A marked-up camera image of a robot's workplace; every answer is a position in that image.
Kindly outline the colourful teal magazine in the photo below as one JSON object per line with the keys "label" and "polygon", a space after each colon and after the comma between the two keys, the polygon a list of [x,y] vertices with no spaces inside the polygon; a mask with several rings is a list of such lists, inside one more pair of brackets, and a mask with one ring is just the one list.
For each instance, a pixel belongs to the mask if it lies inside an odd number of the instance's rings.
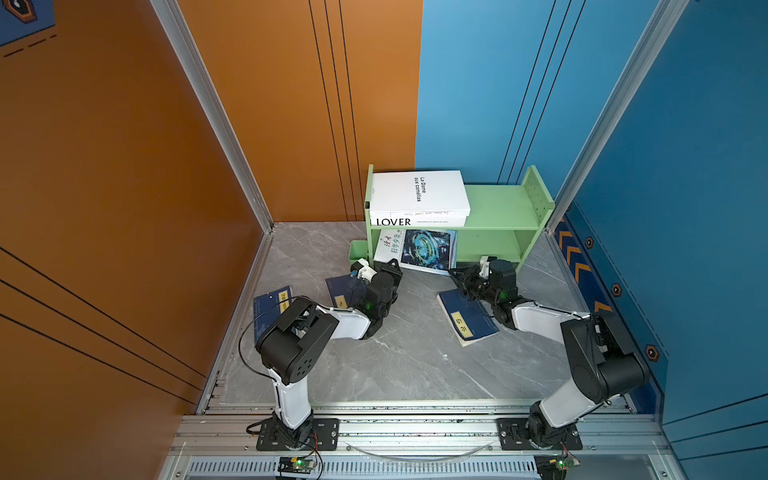
{"label": "colourful teal magazine", "polygon": [[401,269],[448,276],[456,266],[457,231],[384,229],[374,251],[376,262],[395,259]]}

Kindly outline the navy book with yellow label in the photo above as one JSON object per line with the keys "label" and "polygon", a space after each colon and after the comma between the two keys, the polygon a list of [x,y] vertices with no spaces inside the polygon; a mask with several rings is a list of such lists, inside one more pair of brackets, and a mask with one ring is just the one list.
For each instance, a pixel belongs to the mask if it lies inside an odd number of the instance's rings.
{"label": "navy book with yellow label", "polygon": [[460,290],[442,291],[436,298],[462,347],[482,341],[499,332],[494,319],[481,303],[478,300],[469,300]]}

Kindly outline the LOVER black white book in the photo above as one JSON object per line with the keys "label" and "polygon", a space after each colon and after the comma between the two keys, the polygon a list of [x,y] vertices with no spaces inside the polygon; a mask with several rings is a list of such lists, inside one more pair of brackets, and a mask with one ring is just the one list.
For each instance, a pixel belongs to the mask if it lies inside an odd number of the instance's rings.
{"label": "LOVER black white book", "polygon": [[370,215],[370,224],[382,228],[462,228],[468,217],[463,215],[414,215],[407,216],[395,212],[374,212]]}

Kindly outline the white book with brown pattern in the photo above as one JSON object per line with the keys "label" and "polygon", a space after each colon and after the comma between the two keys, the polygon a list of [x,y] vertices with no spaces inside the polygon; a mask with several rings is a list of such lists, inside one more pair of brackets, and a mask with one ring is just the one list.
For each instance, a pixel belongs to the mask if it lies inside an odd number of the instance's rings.
{"label": "white book with brown pattern", "polygon": [[405,171],[372,175],[369,211],[466,217],[471,207],[459,170]]}

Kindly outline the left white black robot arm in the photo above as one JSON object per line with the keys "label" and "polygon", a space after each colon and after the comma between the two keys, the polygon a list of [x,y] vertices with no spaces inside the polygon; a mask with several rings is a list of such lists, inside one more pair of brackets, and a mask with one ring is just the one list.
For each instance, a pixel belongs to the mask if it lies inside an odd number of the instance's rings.
{"label": "left white black robot arm", "polygon": [[291,449],[314,440],[307,377],[329,342],[373,337],[398,298],[403,272],[396,259],[369,263],[361,258],[351,274],[362,282],[362,293],[350,307],[326,307],[297,296],[256,342],[276,398],[268,425]]}

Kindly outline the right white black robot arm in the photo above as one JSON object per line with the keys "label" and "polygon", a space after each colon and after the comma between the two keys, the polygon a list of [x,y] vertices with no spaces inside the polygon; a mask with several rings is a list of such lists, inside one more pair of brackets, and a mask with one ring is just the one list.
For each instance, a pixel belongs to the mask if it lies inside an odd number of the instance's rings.
{"label": "right white black robot arm", "polygon": [[616,315],[565,311],[525,298],[517,288],[514,264],[493,256],[453,268],[449,275],[468,300],[487,303],[501,325],[548,338],[565,349],[570,378],[530,407],[520,432],[533,447],[563,445],[582,417],[648,383],[649,368]]}

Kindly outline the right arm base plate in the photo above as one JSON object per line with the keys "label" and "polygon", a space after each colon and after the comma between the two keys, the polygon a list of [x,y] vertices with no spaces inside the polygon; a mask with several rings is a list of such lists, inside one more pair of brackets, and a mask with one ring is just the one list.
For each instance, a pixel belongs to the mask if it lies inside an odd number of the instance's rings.
{"label": "right arm base plate", "polygon": [[497,433],[504,451],[583,449],[580,433],[575,424],[551,427],[544,420],[534,418],[499,418]]}

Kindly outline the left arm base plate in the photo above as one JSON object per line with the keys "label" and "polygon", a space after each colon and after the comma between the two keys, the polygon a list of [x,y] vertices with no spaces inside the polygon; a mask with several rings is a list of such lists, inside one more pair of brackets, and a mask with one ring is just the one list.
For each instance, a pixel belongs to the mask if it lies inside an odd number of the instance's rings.
{"label": "left arm base plate", "polygon": [[310,416],[297,429],[289,429],[278,418],[266,420],[259,430],[258,451],[335,451],[339,440],[338,418]]}

